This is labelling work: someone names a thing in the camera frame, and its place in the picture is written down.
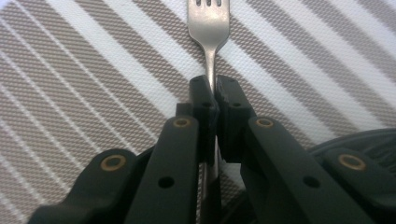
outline white stripe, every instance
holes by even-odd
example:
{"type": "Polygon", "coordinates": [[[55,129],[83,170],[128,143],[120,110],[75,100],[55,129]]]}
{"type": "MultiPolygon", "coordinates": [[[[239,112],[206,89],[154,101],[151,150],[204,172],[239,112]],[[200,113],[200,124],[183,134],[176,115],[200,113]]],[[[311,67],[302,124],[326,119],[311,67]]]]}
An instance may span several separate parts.
{"type": "Polygon", "coordinates": [[[9,0],[0,0],[0,10],[7,6],[9,0]]]}
{"type": "Polygon", "coordinates": [[[21,223],[25,223],[27,221],[27,217],[25,214],[21,212],[7,197],[0,191],[0,203],[12,214],[12,216],[16,217],[18,221],[21,223]]]}
{"type": "MultiPolygon", "coordinates": [[[[182,21],[185,23],[187,22],[187,7],[185,4],[175,4],[175,2],[171,0],[163,0],[163,3],[166,4],[167,7],[169,7],[182,21]]],[[[258,90],[262,95],[265,95],[267,99],[277,109],[279,109],[279,111],[281,111],[281,113],[290,119],[290,121],[301,129],[302,132],[305,133],[306,136],[314,143],[321,143],[335,137],[328,127],[308,111],[305,106],[297,101],[295,97],[285,90],[265,70],[263,70],[259,64],[254,62],[254,60],[242,51],[231,39],[219,54],[256,90],[258,90]]]]}
{"type": "Polygon", "coordinates": [[[33,161],[35,161],[35,163],[38,164],[38,166],[51,178],[55,181],[55,183],[57,183],[61,189],[64,190],[64,192],[68,192],[70,190],[70,188],[62,181],[62,179],[57,176],[49,167],[48,165],[41,160],[40,157],[38,157],[35,152],[30,149],[30,147],[28,145],[26,145],[26,143],[23,141],[23,139],[21,139],[12,129],[11,127],[9,127],[6,122],[0,118],[0,127],[3,128],[3,130],[8,133],[9,136],[12,137],[12,139],[14,140],[14,142],[16,142],[21,149],[27,153],[29,155],[30,158],[32,158],[33,161]]]}
{"type": "Polygon", "coordinates": [[[187,80],[204,74],[198,64],[161,26],[146,15],[133,1],[105,0],[105,2],[133,29],[143,36],[187,80]]]}
{"type": "Polygon", "coordinates": [[[134,153],[135,149],[121,136],[91,105],[88,103],[62,76],[59,74],[40,54],[38,54],[35,49],[32,48],[14,29],[12,29],[3,19],[0,18],[0,22],[27,48],[32,52],[37,59],[42,62],[47,69],[51,71],[65,86],[69,89],[90,111],[93,113],[120,141],[131,149],[134,153]]]}
{"type": "Polygon", "coordinates": [[[382,21],[353,0],[331,0],[329,3],[340,10],[356,26],[361,28],[366,35],[370,36],[381,46],[383,50],[396,59],[396,35],[382,21]]]}
{"type": "Polygon", "coordinates": [[[76,2],[47,2],[167,118],[175,115],[177,98],[76,2]]]}
{"type": "Polygon", "coordinates": [[[55,145],[76,167],[82,171],[83,166],[81,163],[64,147],[56,138],[33,116],[29,110],[10,92],[7,88],[0,83],[0,91],[42,132],[49,141],[55,145]]]}
{"type": "MultiPolygon", "coordinates": [[[[125,106],[124,103],[120,101],[120,99],[114,95],[113,92],[111,92],[85,65],[80,62],[73,54],[70,52],[54,35],[50,33],[38,20],[35,19],[35,17],[27,11],[19,2],[13,0],[13,3],[15,3],[21,11],[23,11],[31,21],[33,21],[40,29],[43,31],[60,49],[62,49],[67,56],[69,56],[73,62],[75,62],[78,67],[85,72],[105,93],[110,96],[110,98],[126,113],[128,114],[152,139],[155,141],[158,140],[158,137],[155,133],[153,133],[145,123],[143,123],[128,107],[125,106]]],[[[85,136],[85,133],[83,132],[78,132],[81,136],[85,136]]]]}
{"type": "Polygon", "coordinates": [[[242,1],[233,4],[235,17],[356,127],[360,130],[384,127],[248,4],[242,1]]]}
{"type": "Polygon", "coordinates": [[[0,164],[14,177],[21,186],[26,189],[26,191],[33,196],[39,203],[46,203],[47,201],[38,193],[21,175],[20,172],[15,169],[14,166],[7,161],[7,159],[1,154],[0,151],[0,164]]]}
{"type": "Polygon", "coordinates": [[[29,83],[30,86],[38,92],[38,94],[44,98],[44,100],[64,119],[91,147],[95,149],[97,153],[102,152],[102,150],[88,137],[77,125],[76,123],[71,120],[63,111],[62,109],[53,102],[46,93],[44,93],[34,82],[31,78],[29,78],[8,56],[0,50],[0,56],[16,71],[20,74],[23,79],[29,83]]]}
{"type": "Polygon", "coordinates": [[[396,87],[373,64],[362,57],[311,10],[298,1],[274,0],[296,22],[305,28],[323,47],[350,69],[367,86],[396,108],[396,87]]]}
{"type": "Polygon", "coordinates": [[[383,0],[388,6],[391,7],[396,13],[396,1],[395,0],[383,0]]]}

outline fork handle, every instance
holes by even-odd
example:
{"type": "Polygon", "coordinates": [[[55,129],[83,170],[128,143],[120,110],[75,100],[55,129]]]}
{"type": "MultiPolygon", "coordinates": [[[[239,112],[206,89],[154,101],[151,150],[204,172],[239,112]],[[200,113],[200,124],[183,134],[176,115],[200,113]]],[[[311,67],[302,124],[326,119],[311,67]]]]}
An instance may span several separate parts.
{"type": "Polygon", "coordinates": [[[215,74],[215,57],[216,49],[204,49],[206,59],[206,75],[209,79],[210,90],[215,94],[216,74],[215,74]]]}

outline diagonal stripe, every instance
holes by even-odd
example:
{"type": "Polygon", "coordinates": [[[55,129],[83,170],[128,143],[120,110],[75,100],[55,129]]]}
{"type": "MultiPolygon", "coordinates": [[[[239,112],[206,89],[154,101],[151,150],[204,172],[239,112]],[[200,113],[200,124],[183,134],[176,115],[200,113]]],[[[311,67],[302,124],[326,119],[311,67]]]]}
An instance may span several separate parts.
{"type": "Polygon", "coordinates": [[[380,95],[392,107],[396,108],[396,87],[394,83],[382,74],[375,66],[363,58],[356,50],[346,43],[341,36],[321,21],[316,15],[297,1],[288,2],[275,0],[276,4],[285,10],[294,20],[305,28],[317,41],[330,51],[339,61],[361,78],[364,83],[380,95]]]}
{"type": "Polygon", "coordinates": [[[394,0],[383,0],[393,11],[396,12],[396,2],[394,0]]]}
{"type": "Polygon", "coordinates": [[[329,1],[396,59],[396,35],[354,0],[329,1]]]}
{"type": "MultiPolygon", "coordinates": [[[[123,19],[128,22],[129,25],[134,27],[134,29],[139,34],[141,34],[143,37],[145,37],[145,39],[150,43],[150,45],[154,46],[154,48],[156,50],[158,50],[163,57],[167,58],[168,61],[173,66],[177,66],[178,64],[180,64],[180,59],[177,58],[176,55],[178,55],[180,52],[181,52],[180,54],[187,55],[187,52],[185,52],[179,45],[174,43],[175,40],[173,40],[172,38],[167,37],[166,33],[161,29],[161,27],[156,25],[153,21],[150,21],[150,19],[147,18],[147,16],[145,16],[145,14],[143,14],[141,11],[136,9],[136,6],[132,2],[124,3],[122,0],[118,0],[118,1],[107,1],[107,3],[113,8],[113,10],[115,10],[118,14],[120,14],[123,17],[123,19]],[[137,18],[142,18],[141,21],[137,20],[135,18],[135,16],[137,16],[137,18]]],[[[236,40],[235,36],[238,35],[238,34],[234,34],[233,35],[233,39],[236,40]]],[[[199,64],[197,64],[194,61],[194,59],[192,57],[184,56],[183,57],[183,62],[184,61],[186,61],[187,64],[195,63],[197,66],[199,65],[199,64]]],[[[275,73],[273,73],[273,77],[275,77],[276,79],[280,79],[280,78],[276,77],[277,74],[284,75],[284,73],[276,71],[275,73]]],[[[293,78],[293,77],[296,77],[296,76],[295,76],[295,74],[291,74],[288,77],[293,78]]],[[[310,91],[310,90],[306,90],[309,87],[305,88],[306,85],[304,85],[304,83],[300,83],[302,85],[299,85],[298,88],[293,88],[293,87],[297,87],[297,86],[295,85],[295,81],[291,81],[291,82],[293,82],[292,83],[293,85],[288,85],[289,82],[286,84],[286,88],[288,89],[288,91],[291,91],[291,92],[294,92],[294,91],[300,91],[300,92],[310,91]]],[[[323,100],[321,98],[318,99],[318,95],[317,94],[314,94],[314,93],[313,94],[309,94],[305,98],[299,98],[299,100],[302,101],[303,103],[310,102],[311,104],[313,104],[313,101],[316,100],[316,103],[315,103],[316,106],[315,107],[310,107],[310,109],[312,111],[314,111],[314,113],[317,112],[317,111],[318,112],[333,111],[332,112],[332,116],[337,117],[338,119],[335,119],[336,122],[328,122],[326,124],[328,126],[330,126],[330,127],[335,127],[334,129],[336,131],[337,130],[342,130],[341,132],[337,133],[338,135],[343,135],[343,134],[351,133],[351,132],[355,131],[355,130],[352,131],[352,130],[350,130],[348,128],[345,129],[344,127],[348,126],[348,124],[349,124],[348,121],[346,119],[340,119],[343,116],[338,114],[336,112],[335,108],[331,108],[328,104],[326,104],[325,100],[323,100]]]]}
{"type": "Polygon", "coordinates": [[[332,81],[325,74],[322,74],[318,68],[312,67],[313,64],[307,59],[304,62],[304,55],[294,46],[288,46],[289,41],[284,41],[286,45],[283,45],[284,43],[281,40],[284,40],[284,37],[281,34],[271,32],[271,29],[264,29],[266,30],[265,33],[261,33],[260,28],[258,30],[248,29],[235,17],[232,17],[232,23],[235,29],[238,29],[238,32],[234,32],[236,34],[233,35],[235,43],[251,55],[263,69],[278,80],[332,131],[337,135],[345,135],[358,130],[354,126],[354,123],[358,122],[351,123],[347,119],[356,120],[355,117],[349,116],[347,113],[350,113],[350,107],[353,105],[344,102],[340,104],[343,97],[348,98],[347,94],[343,94],[336,85],[332,85],[332,81]],[[264,41],[271,39],[272,35],[279,35],[277,39],[280,45],[264,44],[264,41]]]}
{"type": "MultiPolygon", "coordinates": [[[[7,129],[7,125],[4,121],[0,118],[0,126],[3,129],[7,129]]],[[[27,192],[29,192],[33,198],[35,198],[39,203],[45,203],[46,200],[34,189],[32,186],[25,180],[25,178],[15,169],[14,166],[9,163],[6,158],[3,157],[2,153],[0,152],[0,164],[6,169],[17,181],[20,183],[27,192]]]]}
{"type": "MultiPolygon", "coordinates": [[[[7,56],[58,105],[62,111],[70,117],[97,146],[99,146],[99,148],[124,147],[124,144],[114,137],[110,130],[107,129],[99,119],[93,116],[89,109],[80,102],[78,98],[35,57],[35,55],[8,32],[6,28],[0,26],[0,33],[3,34],[2,38],[7,41],[7,45],[3,47],[4,53],[6,53],[7,56]]],[[[91,147],[86,144],[74,130],[69,128],[69,125],[64,119],[62,119],[14,69],[5,61],[1,60],[1,62],[5,69],[5,76],[2,76],[4,85],[28,107],[29,111],[41,120],[50,132],[56,135],[57,139],[62,141],[65,147],[71,150],[76,157],[82,158],[81,162],[84,164],[89,162],[94,151],[81,149],[91,147]]],[[[13,118],[12,109],[4,108],[0,111],[8,111],[9,117],[7,120],[10,120],[13,118]]],[[[21,125],[21,130],[23,131],[25,127],[26,125],[21,125]]],[[[46,144],[38,148],[53,148],[53,146],[46,144]]]]}
{"type": "Polygon", "coordinates": [[[156,51],[156,49],[152,48],[151,45],[149,45],[148,42],[142,38],[134,28],[129,26],[108,5],[102,1],[95,1],[94,4],[86,1],[78,1],[78,4],[84,10],[86,10],[105,30],[107,30],[108,33],[112,35],[112,37],[116,39],[146,69],[148,69],[148,71],[154,77],[156,77],[158,81],[166,87],[166,89],[172,92],[179,101],[188,101],[188,80],[184,78],[175,67],[166,61],[165,58],[159,54],[158,51],[156,51]]]}
{"type": "MultiPolygon", "coordinates": [[[[68,190],[60,187],[56,179],[60,179],[67,187],[71,186],[80,170],[64,154],[55,149],[50,140],[3,93],[0,93],[0,102],[7,107],[0,111],[0,118],[12,131],[12,133],[8,132],[0,126],[0,139],[2,142],[0,148],[3,157],[15,166],[26,181],[47,202],[59,202],[68,190]]],[[[7,181],[7,174],[0,175],[4,181],[7,181]]],[[[7,184],[7,182],[3,181],[0,183],[2,184],[0,188],[7,184]]],[[[24,189],[18,189],[17,183],[14,183],[14,185],[15,188],[13,189],[25,191],[24,189]]],[[[38,203],[22,204],[30,207],[38,206],[38,203]]]]}
{"type": "MultiPolygon", "coordinates": [[[[186,11],[181,5],[171,1],[163,1],[167,7],[184,22],[186,22],[186,11]]],[[[249,55],[242,51],[232,40],[229,40],[219,55],[235,69],[239,74],[260,92],[288,119],[296,124],[309,138],[318,143],[334,137],[332,131],[328,129],[317,117],[312,115],[301,103],[292,97],[278,82],[276,82],[265,70],[263,70],[249,55]],[[311,132],[312,127],[316,127],[317,132],[311,132]]]]}
{"type": "Polygon", "coordinates": [[[367,10],[383,22],[394,34],[396,34],[396,11],[382,1],[358,0],[367,10]]]}
{"type": "MultiPolygon", "coordinates": [[[[84,66],[87,67],[87,69],[95,74],[97,78],[102,83],[104,83],[106,87],[111,92],[113,92],[127,108],[136,114],[142,122],[144,122],[154,133],[160,133],[163,123],[165,122],[165,116],[161,113],[161,111],[152,105],[150,101],[138,91],[137,88],[131,85],[122,74],[120,74],[108,61],[106,61],[106,59],[104,59],[90,45],[90,43],[88,43],[81,35],[79,35],[60,15],[58,15],[52,7],[43,1],[23,1],[21,2],[21,5],[23,5],[33,16],[35,16],[36,19],[42,23],[52,35],[54,35],[67,49],[69,49],[72,54],[75,55],[75,57],[81,63],[84,64],[84,66]]],[[[37,33],[35,31],[37,29],[31,29],[30,27],[25,27],[24,29],[29,30],[26,32],[27,35],[30,33],[37,33]]],[[[40,38],[35,40],[38,46],[40,46],[40,38]]],[[[19,50],[24,51],[24,47],[18,48],[19,50]]],[[[60,86],[61,83],[51,74],[49,74],[44,66],[37,66],[35,59],[29,58],[29,53],[13,53],[15,52],[15,49],[17,49],[17,46],[9,47],[8,53],[13,55],[12,58],[19,60],[22,69],[26,71],[26,73],[28,73],[31,78],[36,80],[37,85],[41,84],[43,91],[52,97],[54,101],[56,100],[58,105],[63,110],[67,111],[70,118],[72,118],[87,135],[90,135],[91,139],[94,140],[98,146],[101,148],[123,147],[122,143],[120,143],[118,139],[112,137],[113,134],[111,134],[108,129],[106,129],[106,127],[98,122],[99,120],[92,116],[88,109],[86,109],[77,98],[75,99],[66,88],[60,86]],[[40,80],[43,76],[46,77],[44,82],[39,82],[38,80],[40,80]],[[62,91],[55,91],[52,86],[54,88],[57,86],[56,89],[62,89],[62,91]]],[[[58,60],[55,59],[54,61],[55,63],[59,64],[59,66],[64,64],[63,58],[59,58],[58,60]]],[[[89,90],[83,90],[80,93],[88,93],[88,95],[86,95],[89,97],[89,99],[93,98],[93,100],[97,102],[96,108],[104,109],[101,112],[102,116],[109,118],[109,121],[115,123],[118,129],[124,130],[123,136],[125,136],[126,139],[128,139],[128,141],[131,143],[134,143],[134,146],[137,150],[142,151],[154,144],[153,140],[151,140],[148,135],[146,135],[144,132],[141,132],[142,130],[135,130],[131,128],[134,127],[134,125],[131,125],[131,121],[129,121],[127,114],[123,113],[118,106],[114,106],[115,103],[112,103],[110,99],[107,98],[103,93],[103,91],[98,88],[98,86],[93,85],[94,83],[89,81],[88,76],[84,74],[78,78],[75,78],[74,83],[77,84],[77,87],[81,85],[79,85],[78,81],[76,80],[82,79],[87,80],[84,83],[84,87],[89,87],[89,90]]]]}
{"type": "Polygon", "coordinates": [[[37,59],[42,62],[47,69],[51,71],[53,75],[55,75],[61,82],[69,89],[117,138],[121,140],[121,142],[127,146],[127,148],[134,150],[134,148],[122,137],[71,85],[68,83],[62,76],[59,74],[51,64],[49,64],[41,55],[39,55],[35,49],[33,49],[18,33],[15,32],[13,28],[11,28],[6,21],[0,18],[0,22],[11,32],[31,53],[33,53],[37,59]]]}
{"type": "MultiPolygon", "coordinates": [[[[53,145],[55,145],[75,166],[82,171],[83,166],[70,152],[62,146],[62,144],[24,107],[24,105],[7,90],[3,84],[0,83],[0,91],[42,132],[53,145]]],[[[66,184],[59,178],[56,179],[57,183],[64,189],[68,189],[66,184]]]]}
{"type": "Polygon", "coordinates": [[[25,223],[27,217],[0,191],[0,204],[2,204],[18,221],[25,223]]]}
{"type": "Polygon", "coordinates": [[[8,56],[0,50],[0,56],[13,68],[15,71],[18,72],[18,74],[23,77],[24,80],[26,80],[29,85],[31,85],[35,91],[37,91],[41,97],[45,99],[45,101],[64,119],[70,127],[73,128],[88,144],[90,144],[91,147],[95,149],[97,153],[100,153],[102,150],[91,140],[89,136],[87,136],[77,125],[76,123],[71,120],[63,111],[62,109],[57,106],[49,97],[46,93],[44,93],[34,82],[29,76],[27,76],[8,56]]]}
{"type": "Polygon", "coordinates": [[[136,86],[163,114],[175,114],[177,98],[158,82],[140,63],[114,40],[96,21],[73,1],[49,0],[48,3],[69,22],[117,70],[136,86]]]}
{"type": "Polygon", "coordinates": [[[129,108],[123,104],[117,96],[114,95],[113,92],[111,92],[83,63],[81,63],[54,35],[52,35],[38,20],[35,19],[35,17],[30,14],[29,11],[27,11],[21,4],[13,0],[13,3],[15,3],[19,9],[25,13],[31,21],[33,21],[39,28],[42,30],[56,45],[62,49],[67,56],[69,56],[73,62],[75,62],[78,67],[85,72],[100,88],[110,96],[110,98],[120,107],[122,110],[127,113],[152,139],[155,141],[158,139],[156,134],[153,133],[129,108]]]}
{"type": "MultiPolygon", "coordinates": [[[[308,32],[304,30],[299,24],[297,24],[292,18],[290,18],[284,11],[282,11],[277,5],[270,1],[247,1],[253,8],[255,8],[263,18],[271,22],[271,24],[283,35],[290,43],[292,43],[298,50],[306,55],[309,60],[315,63],[323,72],[325,72],[333,81],[335,81],[341,88],[349,92],[349,94],[356,99],[362,106],[373,113],[377,119],[381,120],[382,123],[392,126],[396,124],[396,111],[393,110],[383,99],[381,99],[375,92],[373,92],[368,86],[366,86],[359,78],[348,70],[342,62],[338,61],[329,51],[327,51],[321,44],[312,37],[308,32]]],[[[328,92],[330,97],[334,95],[338,96],[338,92],[328,92]]],[[[349,104],[346,99],[339,99],[344,101],[343,104],[349,104]]],[[[346,113],[350,114],[350,117],[365,123],[366,114],[356,113],[361,111],[360,108],[351,108],[346,110],[346,113]]],[[[374,126],[368,126],[368,130],[374,128],[380,128],[381,125],[375,124],[374,126]]]]}
{"type": "Polygon", "coordinates": [[[123,0],[104,1],[135,31],[143,36],[184,78],[190,80],[195,77],[196,75],[192,71],[197,71],[196,74],[205,72],[204,68],[176,40],[169,38],[168,34],[139,9],[134,2],[123,0]]]}
{"type": "MultiPolygon", "coordinates": [[[[356,49],[362,57],[370,61],[374,66],[396,83],[396,58],[389,54],[391,49],[384,49],[384,46],[378,45],[371,38],[371,35],[381,35],[374,33],[365,33],[357,26],[348,16],[341,13],[336,7],[328,1],[303,1],[313,12],[317,14],[324,22],[339,34],[345,41],[356,49]]],[[[383,42],[392,42],[391,38],[383,39],[383,42]]]]}
{"type": "MultiPolygon", "coordinates": [[[[268,46],[268,48],[273,50],[282,60],[290,65],[291,68],[297,72],[298,76],[315,88],[323,98],[342,113],[342,116],[336,117],[347,117],[348,120],[352,121],[352,123],[361,130],[369,130],[373,127],[378,127],[380,122],[370,112],[357,104],[348,93],[334,83],[327,74],[323,73],[321,69],[292,45],[289,40],[280,34],[270,23],[261,19],[261,16],[255,12],[254,9],[242,1],[234,4],[234,8],[237,8],[234,13],[237,19],[241,20],[255,36],[268,46]],[[254,16],[246,17],[243,16],[244,13],[254,16]],[[356,117],[353,111],[360,111],[362,113],[361,118],[356,117]]],[[[291,76],[293,76],[293,74],[288,75],[287,79],[292,80],[291,76]]],[[[323,107],[320,103],[314,104],[314,106],[317,105],[318,107],[323,107]]],[[[329,107],[323,109],[329,112],[336,112],[335,109],[329,107]]]]}
{"type": "MultiPolygon", "coordinates": [[[[150,4],[147,2],[135,2],[142,10],[145,11],[153,20],[156,21],[177,43],[183,47],[196,61],[203,62],[203,53],[199,49],[198,45],[194,44],[191,38],[187,35],[188,30],[186,26],[186,5],[183,4],[172,4],[170,2],[150,4]]],[[[250,102],[259,114],[266,114],[272,116],[275,119],[280,120],[284,123],[288,129],[293,133],[299,141],[306,147],[312,146],[312,142],[307,140],[305,133],[297,129],[290,119],[283,116],[282,112],[278,110],[271,102],[266,99],[259,91],[257,91],[248,81],[241,77],[231,65],[224,61],[223,57],[218,56],[217,70],[218,73],[227,74],[228,76],[238,79],[241,86],[246,90],[246,95],[250,102]]]]}

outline metal fork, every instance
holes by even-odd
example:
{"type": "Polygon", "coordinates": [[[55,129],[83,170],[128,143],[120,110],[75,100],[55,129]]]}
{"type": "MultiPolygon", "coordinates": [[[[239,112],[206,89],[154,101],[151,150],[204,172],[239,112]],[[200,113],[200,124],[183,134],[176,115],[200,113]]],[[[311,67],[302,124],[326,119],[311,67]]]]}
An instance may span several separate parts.
{"type": "Polygon", "coordinates": [[[215,56],[230,34],[230,0],[188,0],[189,33],[204,50],[206,75],[215,92],[215,56]]]}
{"type": "MultiPolygon", "coordinates": [[[[229,0],[188,0],[189,33],[204,50],[206,75],[213,94],[216,89],[215,56],[227,42],[230,34],[229,0]]],[[[202,166],[200,223],[219,223],[221,210],[219,189],[219,150],[215,141],[214,150],[207,153],[202,166]]]]}

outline fork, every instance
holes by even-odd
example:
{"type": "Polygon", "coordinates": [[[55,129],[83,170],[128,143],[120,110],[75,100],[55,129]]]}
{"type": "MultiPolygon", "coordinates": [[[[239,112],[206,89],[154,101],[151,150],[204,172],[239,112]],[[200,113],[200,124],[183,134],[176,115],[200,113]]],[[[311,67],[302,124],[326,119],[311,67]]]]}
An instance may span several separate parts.
{"type": "Polygon", "coordinates": [[[188,0],[189,33],[204,50],[206,75],[215,92],[215,56],[230,34],[230,0],[188,0]]]}

